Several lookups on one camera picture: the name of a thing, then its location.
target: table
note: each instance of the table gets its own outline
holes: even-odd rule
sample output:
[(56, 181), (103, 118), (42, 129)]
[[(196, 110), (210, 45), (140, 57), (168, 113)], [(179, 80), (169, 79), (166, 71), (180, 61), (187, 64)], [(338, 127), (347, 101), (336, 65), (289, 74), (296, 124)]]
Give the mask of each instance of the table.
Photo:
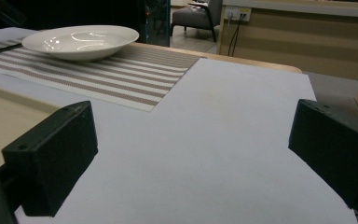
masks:
[[(0, 40), (28, 35), (0, 30)], [(356, 223), (288, 149), (307, 76), (200, 59), (149, 113), (0, 75), (0, 88), (65, 106), (91, 100), (99, 154), (55, 218), (26, 223)]]

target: white plate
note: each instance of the white plate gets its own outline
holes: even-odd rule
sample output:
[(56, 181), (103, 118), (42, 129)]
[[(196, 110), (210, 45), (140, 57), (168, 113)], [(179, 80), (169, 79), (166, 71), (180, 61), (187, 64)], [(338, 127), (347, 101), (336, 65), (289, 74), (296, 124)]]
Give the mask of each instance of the white plate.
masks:
[(122, 26), (73, 26), (29, 35), (22, 45), (60, 59), (89, 62), (116, 53), (138, 37), (138, 32)]

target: striped placemat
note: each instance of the striped placemat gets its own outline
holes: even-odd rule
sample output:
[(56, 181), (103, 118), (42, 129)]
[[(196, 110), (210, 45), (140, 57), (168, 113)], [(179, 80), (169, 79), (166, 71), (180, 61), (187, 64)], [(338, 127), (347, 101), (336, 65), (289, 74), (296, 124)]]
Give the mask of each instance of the striped placemat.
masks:
[[(19, 42), (0, 42), (0, 48)], [(127, 46), (101, 61), (71, 63), (19, 48), (0, 53), (0, 74), (151, 111), (199, 58)]]

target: chair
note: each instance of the chair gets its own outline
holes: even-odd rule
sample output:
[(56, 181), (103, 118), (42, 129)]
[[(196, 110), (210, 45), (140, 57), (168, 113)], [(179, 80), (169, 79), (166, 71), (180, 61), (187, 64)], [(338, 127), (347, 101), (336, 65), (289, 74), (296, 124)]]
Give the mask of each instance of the chair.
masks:
[(175, 25), (193, 27), (198, 29), (212, 31), (213, 41), (216, 42), (216, 33), (214, 27), (220, 24), (220, 15), (222, 13), (222, 0), (206, 0), (207, 6), (203, 4), (193, 4), (204, 10), (193, 10), (190, 7), (178, 9), (172, 14), (171, 36)]

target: chair leg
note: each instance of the chair leg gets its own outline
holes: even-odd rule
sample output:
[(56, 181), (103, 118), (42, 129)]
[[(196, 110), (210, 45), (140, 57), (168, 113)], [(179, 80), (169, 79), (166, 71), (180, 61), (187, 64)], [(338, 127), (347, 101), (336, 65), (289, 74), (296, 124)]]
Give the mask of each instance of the chair leg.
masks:
[(212, 36), (213, 36), (213, 41), (216, 42), (216, 33), (214, 32), (214, 28), (212, 28)]
[(172, 36), (172, 34), (173, 34), (173, 27), (174, 26), (175, 26), (175, 24), (171, 23), (171, 34), (170, 34), (170, 36)]

